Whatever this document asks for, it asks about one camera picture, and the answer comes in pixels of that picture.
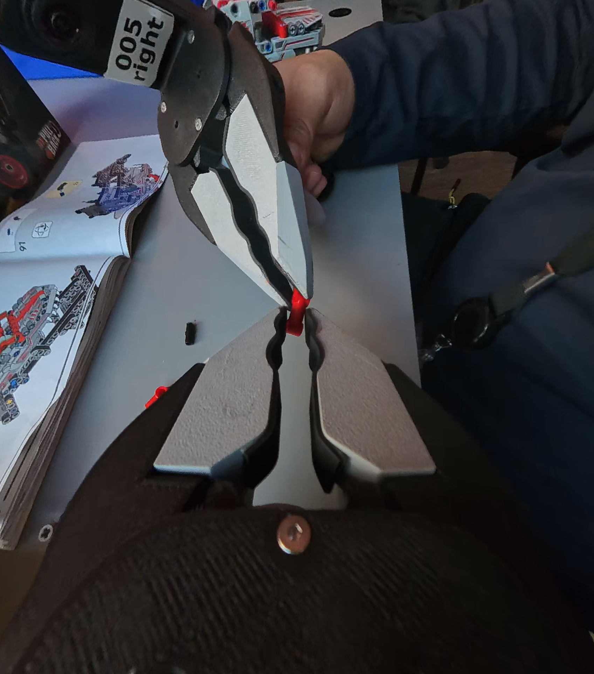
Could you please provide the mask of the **red toy brick axle connector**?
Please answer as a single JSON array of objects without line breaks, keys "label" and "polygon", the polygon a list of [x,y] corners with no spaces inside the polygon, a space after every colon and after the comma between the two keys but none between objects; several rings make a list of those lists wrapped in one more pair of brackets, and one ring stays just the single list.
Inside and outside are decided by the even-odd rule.
[{"label": "red toy brick axle connector", "polygon": [[293,289],[289,316],[285,324],[286,334],[301,336],[304,329],[304,317],[310,299],[302,295],[298,288]]}]

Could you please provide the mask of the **person's right hand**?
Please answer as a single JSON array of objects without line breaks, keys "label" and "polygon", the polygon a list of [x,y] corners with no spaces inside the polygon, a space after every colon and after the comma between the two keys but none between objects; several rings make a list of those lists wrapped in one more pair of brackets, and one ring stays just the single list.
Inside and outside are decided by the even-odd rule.
[{"label": "person's right hand", "polygon": [[284,137],[304,189],[318,198],[327,184],[321,164],[341,146],[352,118],[352,73],[329,49],[279,61],[276,68],[285,92]]}]

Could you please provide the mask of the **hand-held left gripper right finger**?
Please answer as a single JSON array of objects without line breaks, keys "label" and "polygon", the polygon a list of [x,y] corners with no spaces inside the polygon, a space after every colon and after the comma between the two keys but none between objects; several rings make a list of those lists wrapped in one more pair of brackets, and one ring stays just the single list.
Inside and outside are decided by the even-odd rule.
[{"label": "hand-held left gripper right finger", "polygon": [[304,316],[312,463],[323,491],[347,478],[429,476],[436,464],[384,362],[316,309]]}]

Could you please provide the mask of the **person's navy clothed torso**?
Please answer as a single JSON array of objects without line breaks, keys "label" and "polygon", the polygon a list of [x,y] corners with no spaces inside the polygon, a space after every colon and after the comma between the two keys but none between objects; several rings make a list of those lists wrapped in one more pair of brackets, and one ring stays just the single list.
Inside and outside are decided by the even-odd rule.
[{"label": "person's navy clothed torso", "polygon": [[[449,254],[431,317],[527,279],[593,223],[591,100]],[[487,349],[437,356],[423,378],[510,481],[571,590],[594,596],[594,269],[541,291]]]}]

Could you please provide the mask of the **grey red toy vehicle model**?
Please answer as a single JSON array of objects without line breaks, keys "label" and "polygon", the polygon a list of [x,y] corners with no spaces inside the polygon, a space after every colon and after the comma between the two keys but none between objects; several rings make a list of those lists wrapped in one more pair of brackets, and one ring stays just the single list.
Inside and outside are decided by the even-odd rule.
[{"label": "grey red toy vehicle model", "polygon": [[308,5],[285,6],[276,1],[204,1],[230,21],[243,25],[261,55],[276,63],[318,51],[323,44],[323,15]]}]

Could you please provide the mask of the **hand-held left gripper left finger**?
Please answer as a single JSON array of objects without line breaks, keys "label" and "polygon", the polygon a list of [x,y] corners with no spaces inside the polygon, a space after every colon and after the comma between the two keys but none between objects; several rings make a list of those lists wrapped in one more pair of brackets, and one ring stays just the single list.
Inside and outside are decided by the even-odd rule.
[{"label": "hand-held left gripper left finger", "polygon": [[254,489],[278,457],[283,310],[274,309],[210,357],[153,467]]}]

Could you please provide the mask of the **open instruction booklet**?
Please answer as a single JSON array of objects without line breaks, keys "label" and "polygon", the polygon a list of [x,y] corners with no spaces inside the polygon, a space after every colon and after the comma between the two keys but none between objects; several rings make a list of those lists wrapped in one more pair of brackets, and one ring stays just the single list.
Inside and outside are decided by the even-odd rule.
[{"label": "open instruction booklet", "polygon": [[21,537],[167,178],[157,134],[80,143],[0,223],[0,549]]}]

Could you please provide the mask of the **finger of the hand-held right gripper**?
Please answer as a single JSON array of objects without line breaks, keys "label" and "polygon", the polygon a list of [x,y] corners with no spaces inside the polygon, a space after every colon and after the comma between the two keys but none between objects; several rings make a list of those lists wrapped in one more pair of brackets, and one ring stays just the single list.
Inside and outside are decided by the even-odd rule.
[{"label": "finger of the hand-held right gripper", "polygon": [[238,186],[250,197],[259,233],[280,276],[288,282],[288,299],[296,289],[313,295],[309,225],[298,169],[277,158],[249,93],[231,112],[224,157]]},{"label": "finger of the hand-held right gripper", "polygon": [[236,184],[231,170],[200,173],[191,194],[221,252],[270,298],[288,306],[290,282],[271,255],[251,198]]}]

